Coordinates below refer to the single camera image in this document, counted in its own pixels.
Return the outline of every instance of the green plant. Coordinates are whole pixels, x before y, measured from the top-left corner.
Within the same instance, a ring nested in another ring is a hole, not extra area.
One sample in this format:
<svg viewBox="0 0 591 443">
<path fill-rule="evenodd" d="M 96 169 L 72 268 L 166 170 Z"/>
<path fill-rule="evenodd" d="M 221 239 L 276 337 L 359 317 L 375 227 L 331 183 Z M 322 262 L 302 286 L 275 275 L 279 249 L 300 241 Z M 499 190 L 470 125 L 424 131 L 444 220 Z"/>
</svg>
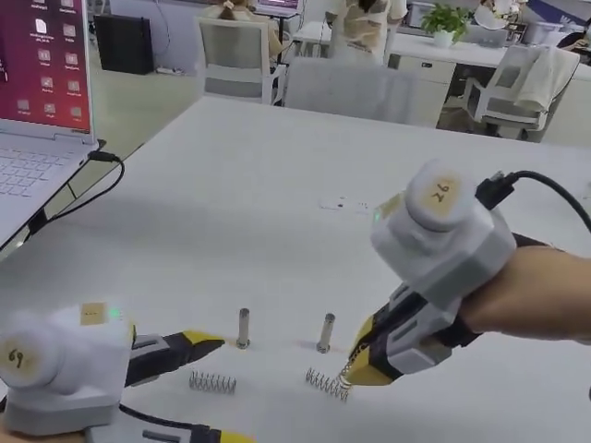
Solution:
<svg viewBox="0 0 591 443">
<path fill-rule="evenodd" d="M 431 34 L 446 30 L 453 32 L 453 41 L 457 42 L 467 32 L 467 23 L 472 13 L 463 7 L 435 4 L 435 7 L 423 17 L 421 27 Z"/>
</svg>

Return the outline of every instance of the potted plant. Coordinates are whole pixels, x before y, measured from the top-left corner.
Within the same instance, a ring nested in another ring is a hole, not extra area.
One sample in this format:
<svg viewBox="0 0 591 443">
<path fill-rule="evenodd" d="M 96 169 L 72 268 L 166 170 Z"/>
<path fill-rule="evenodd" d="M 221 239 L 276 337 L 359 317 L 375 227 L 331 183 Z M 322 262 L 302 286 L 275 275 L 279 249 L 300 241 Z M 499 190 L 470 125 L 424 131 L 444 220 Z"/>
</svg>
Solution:
<svg viewBox="0 0 591 443">
<path fill-rule="evenodd" d="M 436 3 L 435 7 L 423 17 L 421 27 L 433 34 L 435 46 L 449 48 L 466 33 L 466 24 L 470 16 L 469 9 Z"/>
</svg>

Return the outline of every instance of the metal spring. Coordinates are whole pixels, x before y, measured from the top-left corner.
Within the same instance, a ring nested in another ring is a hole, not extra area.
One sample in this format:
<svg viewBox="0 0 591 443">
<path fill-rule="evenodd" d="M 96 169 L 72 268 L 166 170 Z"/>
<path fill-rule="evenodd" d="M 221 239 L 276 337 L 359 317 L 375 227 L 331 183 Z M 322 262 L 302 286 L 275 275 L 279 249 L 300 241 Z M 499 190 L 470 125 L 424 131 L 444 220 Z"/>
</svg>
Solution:
<svg viewBox="0 0 591 443">
<path fill-rule="evenodd" d="M 349 397 L 349 389 L 343 389 L 337 378 L 325 376 L 313 368 L 306 373 L 306 382 L 340 401 L 347 401 Z"/>
<path fill-rule="evenodd" d="M 351 390 L 351 388 L 353 387 L 353 385 L 351 383 L 349 383 L 346 379 L 347 374 L 349 374 L 349 371 L 351 370 L 351 366 L 353 366 L 353 363 L 355 362 L 355 359 L 367 348 L 368 346 L 366 344 L 362 344 L 361 346 L 359 346 L 357 348 L 357 350 L 355 351 L 355 353 L 353 355 L 351 355 L 351 358 L 349 358 L 349 361 L 347 362 L 347 364 L 344 366 L 343 370 L 339 373 L 338 377 L 336 378 L 337 381 L 339 382 L 339 386 L 341 387 L 342 390 L 344 391 L 349 391 Z"/>
<path fill-rule="evenodd" d="M 219 374 L 206 374 L 203 372 L 192 371 L 188 385 L 193 390 L 234 395 L 236 390 L 236 379 L 232 377 L 224 377 Z"/>
</svg>

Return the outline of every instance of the laptop keyboard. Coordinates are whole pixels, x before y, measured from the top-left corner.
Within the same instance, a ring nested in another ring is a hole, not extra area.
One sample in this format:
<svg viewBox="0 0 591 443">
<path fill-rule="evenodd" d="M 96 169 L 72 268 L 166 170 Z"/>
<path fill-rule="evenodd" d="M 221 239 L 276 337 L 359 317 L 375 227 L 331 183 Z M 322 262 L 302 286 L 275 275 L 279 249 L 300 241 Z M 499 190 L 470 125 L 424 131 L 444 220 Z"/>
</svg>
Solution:
<svg viewBox="0 0 591 443">
<path fill-rule="evenodd" d="M 0 197 L 32 197 L 42 182 L 71 160 L 67 155 L 58 157 L 0 148 Z"/>
</svg>

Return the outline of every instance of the laptop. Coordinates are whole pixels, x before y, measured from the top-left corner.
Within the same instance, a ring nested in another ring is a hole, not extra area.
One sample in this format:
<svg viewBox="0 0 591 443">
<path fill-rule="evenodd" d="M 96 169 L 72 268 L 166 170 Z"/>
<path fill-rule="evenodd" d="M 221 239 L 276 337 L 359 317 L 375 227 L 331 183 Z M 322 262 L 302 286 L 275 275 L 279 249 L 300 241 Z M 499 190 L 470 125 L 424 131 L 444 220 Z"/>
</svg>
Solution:
<svg viewBox="0 0 591 443">
<path fill-rule="evenodd" d="M 0 249 L 98 148 L 86 0 L 1 0 Z"/>
<path fill-rule="evenodd" d="M 257 0 L 255 12 L 263 16 L 291 18 L 302 13 L 303 0 Z"/>
</svg>

